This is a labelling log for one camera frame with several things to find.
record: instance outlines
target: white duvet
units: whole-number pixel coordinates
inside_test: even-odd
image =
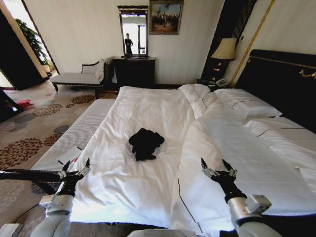
[[[80,170],[90,158],[71,221],[139,223],[204,236],[231,230],[223,191],[202,174],[201,157],[217,170],[222,158],[228,161],[242,191],[270,199],[269,214],[316,213],[315,197],[299,173],[241,124],[203,85],[122,87],[74,166]],[[137,162],[131,152],[128,139],[141,127],[165,139],[155,160]]]
[[[220,101],[191,124],[182,148],[179,183],[174,185],[173,229],[189,229],[213,237],[219,236],[220,230],[234,229],[222,189],[201,172],[201,157],[213,169],[221,170],[221,158],[237,169],[239,189],[246,195],[265,195],[271,201],[272,207],[265,214],[316,213],[316,198],[295,167],[285,163],[241,124],[236,112]],[[193,143],[191,133],[199,134],[198,144]]]
[[[204,103],[215,98],[203,85],[179,90],[122,87],[73,168],[81,169],[90,158],[91,171],[76,188],[71,221],[171,227],[183,139],[191,122],[206,110]],[[137,162],[131,152],[128,139],[142,127],[164,137],[155,160]]]

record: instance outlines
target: bed headboard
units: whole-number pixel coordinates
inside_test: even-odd
[[[254,49],[235,88],[316,133],[316,55]]]

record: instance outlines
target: painting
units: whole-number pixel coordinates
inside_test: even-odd
[[[150,1],[150,34],[178,35],[183,0]]]

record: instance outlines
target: potted plant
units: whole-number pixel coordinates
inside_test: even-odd
[[[18,26],[20,27],[21,31],[23,32],[26,40],[30,44],[33,52],[35,53],[36,57],[38,58],[40,64],[43,66],[46,74],[50,73],[49,63],[46,58],[45,53],[42,51],[42,43],[37,39],[39,37],[38,33],[33,31],[31,28],[27,27],[26,23],[21,21],[20,19],[15,19]]]

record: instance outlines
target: floral carpet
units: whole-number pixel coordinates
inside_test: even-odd
[[[24,112],[0,123],[0,170],[30,169],[95,100],[94,90],[59,86],[51,82],[22,91],[5,91],[13,100],[31,99]],[[116,98],[100,94],[100,98]],[[0,227],[22,223],[18,236],[29,236],[43,218],[43,208],[36,206],[42,195],[29,181],[0,180]]]

